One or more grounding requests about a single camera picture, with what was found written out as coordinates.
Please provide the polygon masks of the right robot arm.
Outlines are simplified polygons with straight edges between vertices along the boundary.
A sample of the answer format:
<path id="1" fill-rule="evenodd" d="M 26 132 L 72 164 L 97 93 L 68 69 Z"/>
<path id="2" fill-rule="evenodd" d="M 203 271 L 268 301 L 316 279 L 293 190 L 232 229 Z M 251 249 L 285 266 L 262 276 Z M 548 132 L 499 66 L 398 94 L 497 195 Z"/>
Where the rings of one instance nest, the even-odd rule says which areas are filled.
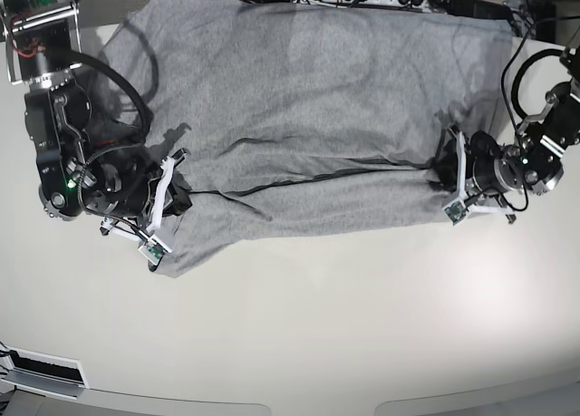
<path id="1" fill-rule="evenodd" d="M 181 149 L 161 163 L 146 153 L 151 116 L 134 87 L 103 61 L 82 52 L 80 0 L 1 0 L 9 81 L 29 87 L 25 127 L 36 152 L 39 196 L 52 218 L 82 213 L 122 223 L 138 235 L 191 207 L 174 180 Z M 129 98 L 137 120 L 107 140 L 90 130 L 94 105 L 77 67 L 92 68 Z"/>

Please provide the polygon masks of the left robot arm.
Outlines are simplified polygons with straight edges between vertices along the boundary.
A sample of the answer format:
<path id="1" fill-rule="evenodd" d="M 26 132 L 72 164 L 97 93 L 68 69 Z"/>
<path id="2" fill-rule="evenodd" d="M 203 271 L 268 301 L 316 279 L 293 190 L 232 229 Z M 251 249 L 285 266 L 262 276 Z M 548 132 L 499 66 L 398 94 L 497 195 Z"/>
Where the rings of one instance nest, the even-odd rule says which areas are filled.
<path id="1" fill-rule="evenodd" d="M 570 80 L 546 93 L 541 112 L 527 114 L 519 104 L 520 84 L 532 65 L 549 56 L 559 59 Z M 579 52 L 551 48 L 533 54 L 517 71 L 511 103 L 521 118 L 511 145 L 498 144 L 484 131 L 470 137 L 453 131 L 455 150 L 438 166 L 440 182 L 452 192 L 447 208 L 471 211 L 493 198 L 508 209 L 508 192 L 541 196 L 556 187 L 564 174 L 566 150 L 579 143 Z"/>

